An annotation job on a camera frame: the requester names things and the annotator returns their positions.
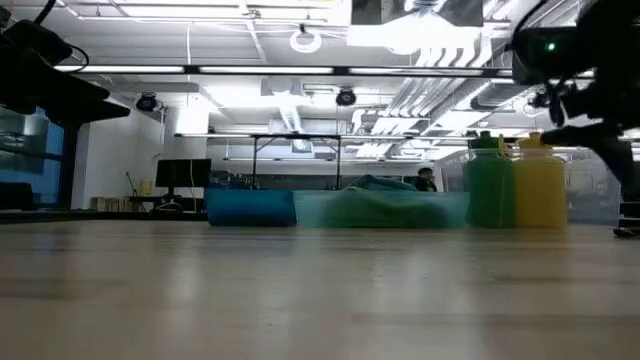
ceiling light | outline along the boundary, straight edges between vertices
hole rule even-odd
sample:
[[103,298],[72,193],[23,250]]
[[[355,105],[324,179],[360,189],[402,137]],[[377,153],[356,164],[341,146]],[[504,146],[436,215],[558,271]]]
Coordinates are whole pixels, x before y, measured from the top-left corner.
[[[59,71],[74,71],[77,65],[58,65]],[[119,65],[89,65],[79,72],[85,74],[184,74],[182,66],[119,66]]]
[[201,66],[206,74],[256,74],[256,75],[327,75],[333,73],[332,67],[318,66]]
[[250,138],[251,135],[249,134],[179,134],[176,133],[175,134],[176,137],[190,137],[190,138],[208,138],[208,139],[214,139],[214,138],[222,138],[222,139],[227,139],[227,138]]
[[511,78],[511,77],[513,77],[513,70],[498,70],[497,75],[499,77]]
[[300,30],[291,34],[291,38],[289,39],[289,46],[299,53],[303,54],[311,54],[320,49],[322,46],[322,37],[317,31],[307,30],[307,34],[313,36],[313,39],[308,44],[300,44],[298,42],[298,38],[302,36],[302,32]]
[[236,23],[253,21],[258,24],[297,24],[326,25],[327,19],[251,19],[247,17],[174,17],[174,16],[78,16],[80,20],[93,21],[136,21],[136,22],[204,22],[204,23]]
[[342,139],[345,139],[345,140],[405,140],[407,139],[407,137],[393,136],[393,135],[343,135]]
[[513,79],[491,79],[494,84],[515,84]]
[[473,140],[475,137],[468,136],[416,136],[416,140],[431,140],[431,141],[467,141]]
[[351,75],[375,76],[424,76],[424,77],[479,77],[484,74],[482,69],[473,68],[414,68],[414,67],[352,67]]
[[[226,157],[223,161],[253,161],[251,157]],[[316,158],[257,158],[256,161],[314,161],[314,162],[332,162],[334,159],[316,159]]]

bottle cap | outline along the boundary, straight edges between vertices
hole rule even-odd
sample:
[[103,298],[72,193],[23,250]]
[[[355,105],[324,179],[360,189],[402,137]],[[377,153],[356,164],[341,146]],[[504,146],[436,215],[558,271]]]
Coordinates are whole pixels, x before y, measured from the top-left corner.
[[551,149],[552,146],[551,145],[547,145],[544,144],[542,142],[542,140],[540,139],[540,133],[539,132],[532,132],[529,133],[529,138],[528,139],[522,139],[522,140],[518,140],[518,146],[520,146],[520,149],[530,149],[530,150],[535,150],[535,149],[541,149],[541,150],[548,150]]
[[471,149],[498,149],[498,138],[491,137],[491,132],[483,131],[477,139],[469,140],[469,148]]

fluorescent light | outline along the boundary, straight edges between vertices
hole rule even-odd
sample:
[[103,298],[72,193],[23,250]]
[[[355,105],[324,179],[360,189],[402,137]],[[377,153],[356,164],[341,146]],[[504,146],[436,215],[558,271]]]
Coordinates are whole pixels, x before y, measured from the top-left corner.
[[342,139],[348,140],[405,140],[411,136],[394,136],[394,135],[343,135]]
[[[250,157],[240,157],[240,158],[223,158],[223,161],[253,161],[253,158]],[[316,158],[257,158],[256,161],[276,161],[276,162],[338,162],[337,159],[316,159]],[[346,163],[425,163],[431,161],[424,160],[406,160],[406,159],[356,159],[356,158],[348,158],[341,159],[340,162]]]
[[476,77],[482,76],[484,70],[473,68],[417,68],[417,67],[352,67],[352,75],[377,76],[433,76],[433,77]]
[[466,141],[477,139],[476,137],[469,136],[416,136],[415,140],[432,140],[432,141]]
[[203,23],[234,23],[253,21],[258,24],[297,24],[304,22],[309,25],[326,25],[326,19],[251,19],[247,17],[179,17],[179,16],[78,16],[80,20],[92,21],[136,21],[136,22],[203,22]]
[[222,139],[226,139],[226,138],[250,138],[251,135],[249,134],[180,134],[180,133],[176,133],[175,134],[176,137],[191,137],[191,138],[208,138],[208,139],[213,139],[213,138],[222,138]]
[[515,84],[513,79],[491,79],[494,84]]
[[[75,71],[78,65],[59,65],[59,71]],[[89,65],[79,72],[85,74],[184,74],[182,66],[120,66],[120,65]]]
[[594,72],[593,70],[589,70],[589,71],[585,71],[582,74],[578,74],[577,78],[578,79],[593,79],[594,77]]
[[332,74],[333,68],[324,66],[201,66],[200,72],[211,74]]
[[498,70],[498,76],[513,77],[513,70]]

white pillar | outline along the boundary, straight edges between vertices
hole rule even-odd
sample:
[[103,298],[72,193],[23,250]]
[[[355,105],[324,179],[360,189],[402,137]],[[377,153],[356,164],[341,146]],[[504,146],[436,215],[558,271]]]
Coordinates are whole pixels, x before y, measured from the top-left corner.
[[[209,129],[210,104],[206,99],[190,95],[188,106],[170,107],[165,114],[165,134],[162,159],[204,159],[206,138],[182,138],[175,134],[206,134]],[[176,194],[191,197],[189,189],[176,189]],[[194,189],[202,197],[202,189]]]

person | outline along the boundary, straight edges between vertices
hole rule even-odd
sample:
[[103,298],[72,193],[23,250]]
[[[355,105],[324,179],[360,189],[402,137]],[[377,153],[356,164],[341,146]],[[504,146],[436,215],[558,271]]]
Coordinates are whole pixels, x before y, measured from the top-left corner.
[[436,184],[433,182],[433,170],[430,168],[422,168],[418,170],[418,180],[415,183],[418,191],[438,192]]

